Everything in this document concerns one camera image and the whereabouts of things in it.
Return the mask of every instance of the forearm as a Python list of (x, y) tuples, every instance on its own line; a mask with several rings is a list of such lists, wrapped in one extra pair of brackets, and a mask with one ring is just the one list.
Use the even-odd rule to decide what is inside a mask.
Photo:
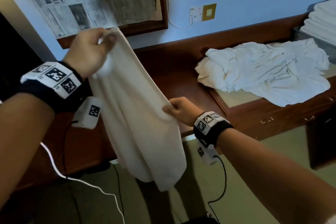
[(55, 113), (33, 95), (19, 93), (0, 106), (0, 208), (15, 189)]
[(280, 223), (325, 223), (336, 214), (336, 190), (293, 160), (232, 128), (217, 146)]

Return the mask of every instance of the gold switch plate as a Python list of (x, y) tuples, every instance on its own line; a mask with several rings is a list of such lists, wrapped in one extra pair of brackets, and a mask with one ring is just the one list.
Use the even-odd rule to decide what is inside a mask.
[(215, 18), (216, 5), (217, 4), (203, 6), (202, 21), (208, 21)]

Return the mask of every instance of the basket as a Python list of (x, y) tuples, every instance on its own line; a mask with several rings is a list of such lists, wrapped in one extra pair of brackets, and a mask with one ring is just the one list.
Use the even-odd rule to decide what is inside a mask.
[(326, 54), (329, 56), (329, 61), (333, 64), (336, 64), (336, 46), (330, 44), (326, 41), (323, 41), (319, 38), (311, 36), (305, 32), (300, 31), (300, 27), (293, 28), (294, 30), (294, 41), (304, 40), (308, 38), (313, 38), (318, 47), (325, 50)]

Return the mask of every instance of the wristband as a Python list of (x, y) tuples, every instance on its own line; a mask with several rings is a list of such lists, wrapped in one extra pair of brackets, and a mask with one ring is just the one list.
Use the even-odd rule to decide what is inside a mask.
[(233, 128), (228, 120), (215, 112), (205, 112), (196, 119), (194, 134), (204, 147), (208, 148), (210, 144), (217, 144), (218, 136), (227, 128)]
[(18, 93), (29, 93), (55, 113), (76, 111), (84, 100), (82, 78), (64, 62), (46, 62), (21, 77)]

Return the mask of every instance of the person's right arm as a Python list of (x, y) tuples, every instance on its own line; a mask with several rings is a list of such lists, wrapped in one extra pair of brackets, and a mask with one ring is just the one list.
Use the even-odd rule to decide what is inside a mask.
[[(163, 110), (193, 126), (201, 109), (185, 97), (170, 99)], [(336, 214), (336, 189), (259, 141), (228, 128), (217, 146), (280, 223), (323, 224)]]

